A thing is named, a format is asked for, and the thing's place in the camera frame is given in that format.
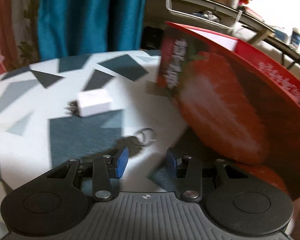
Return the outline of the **red strawberry cardboard box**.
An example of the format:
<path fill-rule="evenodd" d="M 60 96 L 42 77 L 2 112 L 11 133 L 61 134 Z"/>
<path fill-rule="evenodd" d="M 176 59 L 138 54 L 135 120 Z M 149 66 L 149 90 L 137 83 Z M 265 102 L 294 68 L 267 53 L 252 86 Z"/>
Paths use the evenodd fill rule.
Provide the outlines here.
<path fill-rule="evenodd" d="M 158 85 L 199 139 L 300 197 L 300 81 L 237 38 L 167 22 Z"/>

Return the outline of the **white power adapter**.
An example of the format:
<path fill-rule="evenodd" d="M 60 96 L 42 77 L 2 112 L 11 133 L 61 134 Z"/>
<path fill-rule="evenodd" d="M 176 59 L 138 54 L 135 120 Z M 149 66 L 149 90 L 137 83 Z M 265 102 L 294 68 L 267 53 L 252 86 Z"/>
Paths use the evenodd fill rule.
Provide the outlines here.
<path fill-rule="evenodd" d="M 77 93 L 75 100 L 68 102 L 72 115 L 82 118 L 110 111 L 112 98 L 106 89 L 93 89 Z"/>

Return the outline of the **teal blue curtain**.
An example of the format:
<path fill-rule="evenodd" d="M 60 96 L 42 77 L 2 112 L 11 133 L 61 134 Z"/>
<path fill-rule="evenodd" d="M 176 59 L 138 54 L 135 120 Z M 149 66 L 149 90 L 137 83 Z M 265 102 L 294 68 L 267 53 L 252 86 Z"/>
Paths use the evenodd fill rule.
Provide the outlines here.
<path fill-rule="evenodd" d="M 41 60 L 140 48 L 146 0 L 40 0 Z"/>

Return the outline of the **cluttered grey desk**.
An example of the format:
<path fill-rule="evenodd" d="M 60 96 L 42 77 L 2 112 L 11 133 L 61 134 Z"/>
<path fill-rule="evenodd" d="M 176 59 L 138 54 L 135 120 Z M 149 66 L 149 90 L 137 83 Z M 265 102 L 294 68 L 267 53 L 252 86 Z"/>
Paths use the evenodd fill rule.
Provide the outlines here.
<path fill-rule="evenodd" d="M 192 14 L 199 11 L 211 11 L 217 16 L 216 21 L 231 26 L 239 10 L 213 0 L 171 0 L 172 8 L 177 11 Z M 241 19 L 236 23 L 234 30 L 228 32 L 225 29 L 216 28 L 205 24 L 203 21 L 192 20 L 174 16 L 166 9 L 166 0 L 147 0 L 145 10 L 145 25 L 160 28 L 164 21 L 192 25 L 204 29 L 210 29 L 222 34 L 228 34 L 240 38 L 250 45 L 265 52 L 271 58 L 279 62 L 300 80 L 300 53 L 291 48 L 285 42 L 275 36 L 274 28 L 261 20 L 243 12 Z"/>

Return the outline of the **blue white cup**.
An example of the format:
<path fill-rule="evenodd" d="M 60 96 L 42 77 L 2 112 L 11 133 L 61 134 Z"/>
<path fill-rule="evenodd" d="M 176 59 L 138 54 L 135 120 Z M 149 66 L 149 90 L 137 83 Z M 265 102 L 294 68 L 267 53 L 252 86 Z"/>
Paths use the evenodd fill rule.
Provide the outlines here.
<path fill-rule="evenodd" d="M 289 46 L 297 50 L 300 45 L 300 31 L 297 28 L 292 29 Z"/>

